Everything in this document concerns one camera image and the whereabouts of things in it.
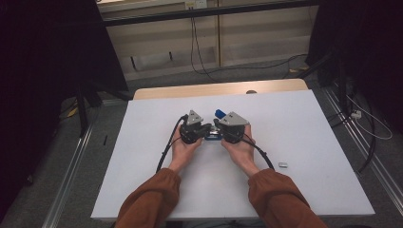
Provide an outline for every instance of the person's left hand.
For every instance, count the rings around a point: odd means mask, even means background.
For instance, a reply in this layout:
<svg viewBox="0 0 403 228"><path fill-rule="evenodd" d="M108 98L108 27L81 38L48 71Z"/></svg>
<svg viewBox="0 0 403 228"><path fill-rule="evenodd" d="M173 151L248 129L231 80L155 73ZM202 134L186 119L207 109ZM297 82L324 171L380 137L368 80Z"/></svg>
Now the person's left hand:
<svg viewBox="0 0 403 228"><path fill-rule="evenodd" d="M195 150L202 144L202 138L198 139L193 144L184 143L179 132L180 128L181 126L179 125L172 138L172 161L168 166L169 169L176 173L181 172L181 170L190 163Z"/></svg>

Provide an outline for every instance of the brown sleeve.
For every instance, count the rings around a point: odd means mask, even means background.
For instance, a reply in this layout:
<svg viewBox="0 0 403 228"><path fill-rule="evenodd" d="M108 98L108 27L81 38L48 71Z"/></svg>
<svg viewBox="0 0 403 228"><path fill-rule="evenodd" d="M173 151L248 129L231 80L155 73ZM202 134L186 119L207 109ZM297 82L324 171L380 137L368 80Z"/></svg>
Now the brown sleeve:
<svg viewBox="0 0 403 228"><path fill-rule="evenodd" d="M159 227L179 201L180 183L172 170L161 169L127 197L115 227Z"/></svg>
<svg viewBox="0 0 403 228"><path fill-rule="evenodd" d="M252 176L248 183L249 201L267 226L327 227L289 177L265 169Z"/></svg>

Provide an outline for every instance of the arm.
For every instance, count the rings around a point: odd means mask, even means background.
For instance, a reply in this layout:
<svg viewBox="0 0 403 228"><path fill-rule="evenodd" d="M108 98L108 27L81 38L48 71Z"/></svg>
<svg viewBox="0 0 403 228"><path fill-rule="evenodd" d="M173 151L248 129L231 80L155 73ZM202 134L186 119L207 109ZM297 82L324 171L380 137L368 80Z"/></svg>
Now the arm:
<svg viewBox="0 0 403 228"><path fill-rule="evenodd" d="M202 139L186 144L177 128L172 144L172 162L131 193L123 203L116 220L116 228L159 227L179 201L181 178L179 172L193 158Z"/></svg>
<svg viewBox="0 0 403 228"><path fill-rule="evenodd" d="M248 136L245 140L252 139L250 125L245 126L245 135ZM289 177L272 169L260 171L256 167L253 146L224 140L221 144L249 177L249 201L269 227L326 227Z"/></svg>

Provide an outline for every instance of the hand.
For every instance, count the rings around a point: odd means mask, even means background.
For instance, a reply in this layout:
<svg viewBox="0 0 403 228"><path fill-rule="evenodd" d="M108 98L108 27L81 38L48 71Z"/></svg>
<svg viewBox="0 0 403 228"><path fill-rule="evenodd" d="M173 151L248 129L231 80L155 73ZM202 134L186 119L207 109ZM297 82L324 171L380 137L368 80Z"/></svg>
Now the hand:
<svg viewBox="0 0 403 228"><path fill-rule="evenodd" d="M252 138L252 130L250 125L245 126L245 135L243 138L251 143L255 143ZM242 171L251 177L259 172L254 162L254 147L246 142L238 142L232 144L226 140L221 140L221 145L228 150L232 161L242 169Z"/></svg>
<svg viewBox="0 0 403 228"><path fill-rule="evenodd" d="M172 161L168 166L169 169L172 169L176 173L181 172L181 170L190 163L195 150L202 144L202 138L198 139L193 144L184 143L179 132L180 128L181 126L179 125L172 138Z"/></svg>

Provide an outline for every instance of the electrical outlet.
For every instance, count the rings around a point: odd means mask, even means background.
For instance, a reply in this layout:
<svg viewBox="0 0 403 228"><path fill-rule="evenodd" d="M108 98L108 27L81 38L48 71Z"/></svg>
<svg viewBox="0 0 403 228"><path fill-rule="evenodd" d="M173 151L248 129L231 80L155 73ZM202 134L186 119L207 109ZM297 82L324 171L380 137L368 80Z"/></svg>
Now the electrical outlet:
<svg viewBox="0 0 403 228"><path fill-rule="evenodd" d="M356 119L360 119L361 118L361 111L359 110L353 110L352 112L352 117L356 118Z"/></svg>
<svg viewBox="0 0 403 228"><path fill-rule="evenodd" d="M205 9L207 8L207 0L196 0L195 5L196 9Z"/></svg>
<svg viewBox="0 0 403 228"><path fill-rule="evenodd" d="M196 3L195 1L185 1L184 2L184 9L185 10L191 10L196 8Z"/></svg>

